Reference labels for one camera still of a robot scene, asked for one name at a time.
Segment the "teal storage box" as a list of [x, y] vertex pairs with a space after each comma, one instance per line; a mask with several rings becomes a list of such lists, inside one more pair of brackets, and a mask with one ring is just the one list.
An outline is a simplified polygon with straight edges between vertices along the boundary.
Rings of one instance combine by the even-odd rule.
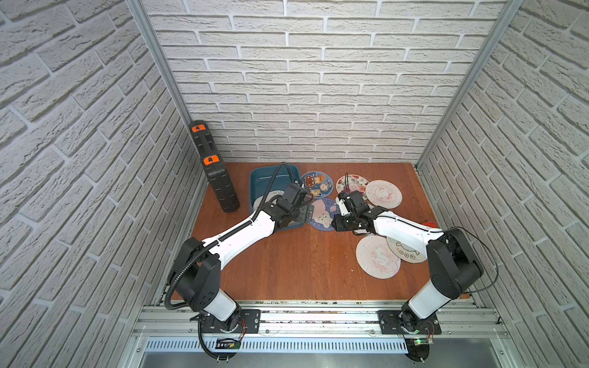
[[249, 230], [257, 236], [269, 236], [276, 232], [284, 230], [275, 230], [275, 222], [270, 219], [270, 216], [262, 211], [262, 205], [266, 202], [266, 196], [272, 190], [285, 191], [287, 186], [291, 183], [300, 184], [299, 179], [295, 176], [296, 171], [294, 167], [288, 164], [280, 164], [274, 167], [262, 167], [253, 170], [250, 175], [250, 202], [251, 210], [253, 202], [263, 196], [262, 204], [255, 212], [252, 211], [249, 219], [252, 221]]

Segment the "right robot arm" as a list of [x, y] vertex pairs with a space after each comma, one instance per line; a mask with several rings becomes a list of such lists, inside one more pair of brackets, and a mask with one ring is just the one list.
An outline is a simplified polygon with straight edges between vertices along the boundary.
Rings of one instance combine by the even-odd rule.
[[398, 317], [411, 331], [484, 275], [482, 262], [458, 228], [429, 228], [383, 207], [371, 208], [358, 191], [340, 193], [336, 203], [340, 209], [332, 221], [336, 231], [392, 238], [426, 256], [429, 281], [403, 305]]

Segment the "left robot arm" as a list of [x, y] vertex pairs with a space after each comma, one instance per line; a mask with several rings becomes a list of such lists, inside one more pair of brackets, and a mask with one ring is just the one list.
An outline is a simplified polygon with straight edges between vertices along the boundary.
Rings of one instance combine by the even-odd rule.
[[186, 240], [168, 276], [164, 307], [209, 314], [224, 331], [234, 330], [242, 323], [241, 307], [220, 288], [222, 270], [256, 242], [293, 222], [304, 222], [312, 199], [311, 193], [291, 183], [280, 196], [264, 196], [256, 211], [232, 228], [203, 241]]

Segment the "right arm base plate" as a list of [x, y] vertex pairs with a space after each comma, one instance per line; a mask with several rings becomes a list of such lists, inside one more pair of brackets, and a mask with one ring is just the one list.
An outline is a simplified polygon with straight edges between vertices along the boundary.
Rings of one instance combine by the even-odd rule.
[[380, 331], [383, 335], [440, 335], [440, 322], [435, 313], [421, 319], [412, 311], [380, 310], [377, 312]]

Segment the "cream pink character coaster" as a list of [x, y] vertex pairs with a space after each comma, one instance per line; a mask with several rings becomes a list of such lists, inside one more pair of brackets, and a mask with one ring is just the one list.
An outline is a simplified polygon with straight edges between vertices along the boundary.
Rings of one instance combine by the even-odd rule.
[[[283, 190], [272, 190], [268, 193], [268, 196], [266, 196], [266, 200], [265, 202], [273, 202], [275, 203], [276, 201], [276, 196], [282, 196], [284, 194]], [[263, 200], [263, 196], [259, 196], [259, 198], [257, 198], [252, 205], [252, 211], [255, 212], [257, 210], [257, 208], [259, 208], [259, 206], [262, 204], [262, 200]]]

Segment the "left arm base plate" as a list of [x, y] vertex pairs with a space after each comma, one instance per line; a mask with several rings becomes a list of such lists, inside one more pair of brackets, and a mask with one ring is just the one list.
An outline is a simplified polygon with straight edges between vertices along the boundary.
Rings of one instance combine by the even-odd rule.
[[262, 312], [259, 309], [238, 308], [227, 320], [219, 320], [212, 314], [202, 317], [204, 334], [257, 334]]

